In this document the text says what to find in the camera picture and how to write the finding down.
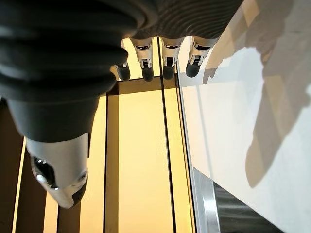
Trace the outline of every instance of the silver metal joint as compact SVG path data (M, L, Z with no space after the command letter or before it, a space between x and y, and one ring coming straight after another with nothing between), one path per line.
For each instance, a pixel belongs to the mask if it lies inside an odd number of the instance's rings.
M78 203L88 178L88 133L63 142L26 139L32 171L37 181L61 207Z
M131 38L141 68L152 67L152 40L151 37L143 40Z
M216 44L219 38L216 39L204 39L194 36L189 51L189 63L193 65L196 61L200 66L203 60L207 57L210 49Z
M162 40L162 58L164 66L174 66L178 60L180 45L184 37L179 39L167 39L161 37Z

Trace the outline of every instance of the wooden floor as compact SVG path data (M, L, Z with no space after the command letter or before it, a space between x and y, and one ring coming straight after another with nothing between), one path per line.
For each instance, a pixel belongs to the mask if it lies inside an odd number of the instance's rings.
M129 39L124 44L131 80L100 98L87 189L74 208L58 207L36 182L24 140L1 101L1 233L194 232L176 79L162 78L157 38L150 83L141 79Z

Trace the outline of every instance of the white surface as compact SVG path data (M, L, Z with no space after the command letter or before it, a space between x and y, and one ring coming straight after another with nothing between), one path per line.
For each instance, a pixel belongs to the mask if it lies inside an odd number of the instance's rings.
M311 2L245 0L195 78L189 44L192 165L283 231L310 232Z

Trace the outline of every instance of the white wall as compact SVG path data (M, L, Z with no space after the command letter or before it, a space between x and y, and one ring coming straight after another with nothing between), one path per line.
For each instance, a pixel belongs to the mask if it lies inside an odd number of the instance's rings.
M283 231L310 232L311 2L245 0L195 78L189 45L192 165Z

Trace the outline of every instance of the robotic arm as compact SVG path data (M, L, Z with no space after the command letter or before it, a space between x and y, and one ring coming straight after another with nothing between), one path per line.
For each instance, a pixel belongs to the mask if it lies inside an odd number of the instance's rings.
M61 207L86 189L90 132L99 96L130 77L130 37L143 77L153 78L152 38L173 78L180 45L193 36L186 73L197 75L242 0L2 0L0 95L25 136L35 178Z

